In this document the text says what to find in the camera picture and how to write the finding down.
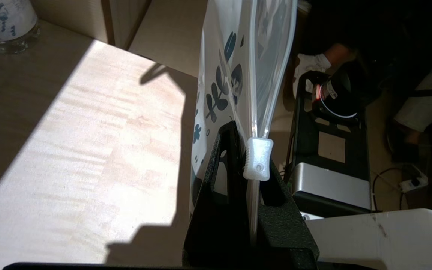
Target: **black cable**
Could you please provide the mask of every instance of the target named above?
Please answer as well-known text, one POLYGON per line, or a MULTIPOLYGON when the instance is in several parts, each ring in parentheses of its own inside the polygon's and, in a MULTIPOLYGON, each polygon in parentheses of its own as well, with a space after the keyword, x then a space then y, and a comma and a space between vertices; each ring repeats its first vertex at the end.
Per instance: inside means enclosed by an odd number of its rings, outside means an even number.
POLYGON ((401 195, 399 196, 399 210, 403 210, 403 196, 404 193, 401 192, 401 195))
POLYGON ((374 203, 374 211, 375 212, 378 211, 378 205, 376 203, 376 191, 374 190, 374 188, 376 186, 376 180, 379 178, 379 176, 382 176, 383 173, 386 173, 386 172, 392 171, 392 170, 402 171, 404 173, 407 173, 411 179, 413 178, 413 175, 411 173, 409 173, 408 171, 406 171, 404 169, 400 169, 400 168, 389 168, 389 169, 386 169, 386 170, 380 172, 379 174, 377 174, 376 177, 374 178, 374 180, 372 181, 372 201, 374 203))

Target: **glass base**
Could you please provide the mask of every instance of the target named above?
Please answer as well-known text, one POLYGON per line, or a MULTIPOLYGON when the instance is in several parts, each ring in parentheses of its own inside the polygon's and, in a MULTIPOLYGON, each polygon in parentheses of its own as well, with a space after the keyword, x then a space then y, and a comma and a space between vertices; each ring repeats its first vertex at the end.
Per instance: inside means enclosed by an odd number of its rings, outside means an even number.
POLYGON ((36 44, 40 34, 41 29, 39 28, 39 23, 36 22, 34 27, 24 36, 13 40, 0 42, 0 53, 22 53, 23 51, 26 51, 28 48, 31 48, 36 44))

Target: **blue and white vase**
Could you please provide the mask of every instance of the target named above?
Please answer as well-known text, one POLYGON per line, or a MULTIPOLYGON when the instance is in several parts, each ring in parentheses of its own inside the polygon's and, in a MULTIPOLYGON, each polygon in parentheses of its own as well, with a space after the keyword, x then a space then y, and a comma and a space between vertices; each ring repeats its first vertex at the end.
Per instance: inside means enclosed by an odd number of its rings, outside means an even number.
POLYGON ((38 16, 29 0, 0 0, 0 53, 20 53, 39 37, 38 16))

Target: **silver metal panel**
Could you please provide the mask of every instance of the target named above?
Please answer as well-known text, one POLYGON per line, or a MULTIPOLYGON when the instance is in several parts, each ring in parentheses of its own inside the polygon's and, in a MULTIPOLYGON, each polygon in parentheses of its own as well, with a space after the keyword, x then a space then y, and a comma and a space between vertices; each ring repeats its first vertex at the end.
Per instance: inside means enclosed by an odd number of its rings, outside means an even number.
POLYGON ((371 209, 371 189, 368 181, 307 163, 300 163, 296 166, 293 179, 293 194, 304 191, 371 209))

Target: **floor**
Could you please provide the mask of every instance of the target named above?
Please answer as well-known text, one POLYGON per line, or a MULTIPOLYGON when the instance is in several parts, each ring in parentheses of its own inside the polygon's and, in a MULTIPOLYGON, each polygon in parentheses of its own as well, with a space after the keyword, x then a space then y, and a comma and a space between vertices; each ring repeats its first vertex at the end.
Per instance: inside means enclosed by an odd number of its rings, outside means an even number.
MULTIPOLYGON (((197 76, 200 29, 205 13, 205 1, 185 0, 175 5, 169 0, 153 0, 129 51, 197 76)), ((367 140, 372 179, 376 172, 395 166, 391 163, 390 154, 384 145, 384 125, 388 118, 389 98, 389 95, 384 93, 367 106, 367 140)), ((291 97, 283 98, 283 92, 280 91, 269 136, 274 141, 272 158, 280 170, 283 169, 286 160, 293 116, 292 110, 287 110, 283 106, 283 102, 291 103, 289 99, 291 97)), ((384 174, 384 178, 397 185, 401 181, 401 173, 390 171, 384 174)), ((400 193, 384 181, 377 183, 375 193, 379 210, 399 209, 400 193)), ((405 208, 406 202, 403 200, 403 209, 405 208)))

